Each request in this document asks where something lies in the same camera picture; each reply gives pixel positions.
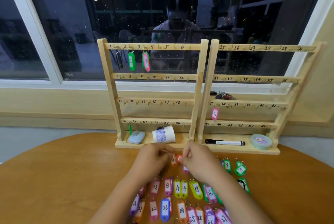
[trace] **light blue case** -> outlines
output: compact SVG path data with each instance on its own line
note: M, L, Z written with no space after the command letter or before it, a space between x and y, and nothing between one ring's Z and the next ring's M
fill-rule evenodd
M140 144L145 138L145 132L142 131L135 131L132 133L132 135L129 137L129 141L133 144Z

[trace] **yellow key tag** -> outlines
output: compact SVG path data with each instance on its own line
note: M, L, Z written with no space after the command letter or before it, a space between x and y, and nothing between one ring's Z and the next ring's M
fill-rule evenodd
M203 198L203 192L197 181L190 181L189 186L190 186L192 194L194 195L196 199Z
M186 180L181 181L181 198L186 199L188 197L188 182Z
M181 198L181 182L180 180L174 180L174 196L176 198Z

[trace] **wooden table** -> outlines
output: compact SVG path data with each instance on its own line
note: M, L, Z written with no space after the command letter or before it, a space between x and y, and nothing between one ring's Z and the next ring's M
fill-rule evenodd
M115 133L52 141L0 165L0 223L86 223L130 169L138 150L116 149ZM334 169L286 146L278 156L217 153L248 168L252 197L276 223L333 223ZM189 180L182 167L164 176ZM160 189L158 200L161 201ZM173 196L174 224L176 198ZM187 204L201 207L191 192ZM141 223L149 222L148 208Z

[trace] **window frame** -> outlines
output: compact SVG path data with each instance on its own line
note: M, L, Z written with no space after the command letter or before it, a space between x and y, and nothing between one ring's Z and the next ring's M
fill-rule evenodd
M26 25L32 42L40 56L43 66L49 76L49 80L10 80L0 79L0 88L44 88L44 89L80 89L80 90L107 90L105 81L78 81L64 80L56 59L52 52L44 32L41 21L38 17L36 8L32 0L14 0L18 10ZM276 0L265 0L266 2L255 2L242 7L251 7L261 4L276 2ZM298 45L311 45L328 14L334 0L318 0L311 17L306 25L303 35ZM291 62L286 70L285 76L296 76L306 53L300 59L300 53L294 53ZM175 91L175 92L193 92L195 83L174 83L174 82L116 82L120 91ZM219 91L222 88L225 92L238 94L286 94L290 84L272 85L272 84L244 84L244 83L213 83L212 90Z

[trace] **marker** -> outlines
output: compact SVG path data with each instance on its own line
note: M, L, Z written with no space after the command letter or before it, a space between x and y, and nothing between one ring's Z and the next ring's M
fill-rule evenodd
M246 143L243 141L231 142L231 141L217 141L212 139L205 139L206 144L219 144L219 145L235 145L235 146L245 146Z

